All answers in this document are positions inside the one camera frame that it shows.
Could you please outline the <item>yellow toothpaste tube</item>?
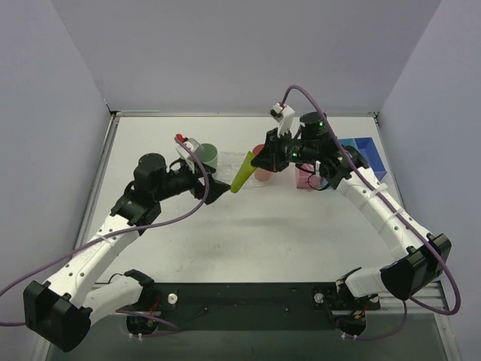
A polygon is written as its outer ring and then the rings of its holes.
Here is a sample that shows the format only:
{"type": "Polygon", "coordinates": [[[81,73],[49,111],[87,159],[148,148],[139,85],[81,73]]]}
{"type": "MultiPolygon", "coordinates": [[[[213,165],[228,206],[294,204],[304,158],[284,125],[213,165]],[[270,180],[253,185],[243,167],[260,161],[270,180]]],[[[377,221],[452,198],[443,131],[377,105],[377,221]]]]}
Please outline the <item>yellow toothpaste tube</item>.
{"type": "Polygon", "coordinates": [[[254,158],[254,154],[252,151],[248,151],[237,174],[234,177],[234,180],[231,182],[231,192],[238,193],[239,190],[243,187],[243,185],[249,180],[249,178],[253,175],[254,171],[256,170],[255,167],[251,166],[251,160],[254,158]]]}

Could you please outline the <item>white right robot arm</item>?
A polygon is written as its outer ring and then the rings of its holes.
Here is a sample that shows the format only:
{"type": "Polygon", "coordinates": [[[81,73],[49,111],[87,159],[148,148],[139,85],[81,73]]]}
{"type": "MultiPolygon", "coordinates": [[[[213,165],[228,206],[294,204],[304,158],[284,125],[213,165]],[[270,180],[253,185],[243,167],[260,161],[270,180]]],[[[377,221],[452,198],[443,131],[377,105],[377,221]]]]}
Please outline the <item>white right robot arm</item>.
{"type": "Polygon", "coordinates": [[[290,132],[292,111],[272,110],[271,116],[278,125],[267,132],[264,147],[252,166],[270,172],[283,171],[291,163],[313,166],[313,174],[360,210],[395,260],[382,268],[357,268],[344,275],[341,285],[353,298],[388,292],[406,301],[441,274],[451,241],[444,234],[432,235],[413,220],[355,147],[335,140],[316,112],[301,116],[296,136],[290,132]]]}

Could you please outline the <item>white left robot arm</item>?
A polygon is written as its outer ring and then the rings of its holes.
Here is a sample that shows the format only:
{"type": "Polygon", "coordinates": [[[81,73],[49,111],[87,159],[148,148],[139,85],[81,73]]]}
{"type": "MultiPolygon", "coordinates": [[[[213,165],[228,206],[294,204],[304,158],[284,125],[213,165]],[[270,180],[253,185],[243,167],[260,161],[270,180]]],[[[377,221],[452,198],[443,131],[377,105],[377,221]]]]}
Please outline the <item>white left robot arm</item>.
{"type": "Polygon", "coordinates": [[[113,298],[88,297],[93,284],[119,254],[143,235],[161,213],[160,203],[184,192],[209,205],[230,188],[215,180],[214,168],[204,163],[177,160],[179,168],[167,168],[158,153],[143,155],[134,170],[134,179],[111,208],[110,214],[90,242],[63,268],[43,283],[31,282],[23,291],[26,326],[60,350],[69,352],[85,338],[90,326],[103,317],[100,305],[109,311],[119,302],[137,309],[152,305],[154,291],[136,280],[121,278],[114,284],[113,298]]]}

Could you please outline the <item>orange plastic cup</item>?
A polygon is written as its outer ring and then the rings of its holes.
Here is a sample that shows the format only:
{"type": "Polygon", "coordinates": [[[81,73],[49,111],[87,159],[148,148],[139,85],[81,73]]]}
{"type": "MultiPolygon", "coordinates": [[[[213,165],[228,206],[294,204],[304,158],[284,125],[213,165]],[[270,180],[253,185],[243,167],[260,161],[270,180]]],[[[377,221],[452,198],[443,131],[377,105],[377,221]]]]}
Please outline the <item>orange plastic cup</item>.
{"type": "MultiPolygon", "coordinates": [[[[264,145],[263,144],[258,144],[256,145],[254,148],[253,148],[253,154],[255,156],[258,156],[260,154],[260,152],[262,151],[262,149],[264,148],[264,145]]],[[[272,176],[272,173],[266,169],[263,168],[262,165],[260,165],[259,167],[256,168],[256,170],[254,171],[254,177],[257,181],[260,181],[260,182],[266,182],[266,181],[269,181],[271,179],[271,176],[272,176]]]]}

